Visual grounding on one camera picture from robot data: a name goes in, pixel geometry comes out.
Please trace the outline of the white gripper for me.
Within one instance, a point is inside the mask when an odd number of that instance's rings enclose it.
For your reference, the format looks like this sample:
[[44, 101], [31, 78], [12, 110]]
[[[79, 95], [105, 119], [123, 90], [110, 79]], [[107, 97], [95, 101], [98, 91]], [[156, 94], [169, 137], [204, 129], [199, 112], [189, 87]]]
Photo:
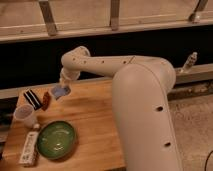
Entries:
[[68, 86], [71, 82], [76, 81], [80, 77], [79, 71], [71, 71], [62, 69], [60, 72], [59, 83], [62, 87]]

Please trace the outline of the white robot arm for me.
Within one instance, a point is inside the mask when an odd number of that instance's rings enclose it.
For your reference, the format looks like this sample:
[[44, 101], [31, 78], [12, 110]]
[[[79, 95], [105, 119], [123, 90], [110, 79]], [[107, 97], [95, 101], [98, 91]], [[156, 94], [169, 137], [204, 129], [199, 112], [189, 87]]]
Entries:
[[160, 57], [92, 57], [80, 46], [61, 58], [60, 81], [82, 71], [112, 79], [112, 110], [127, 171], [183, 171], [167, 94], [176, 82], [171, 63]]

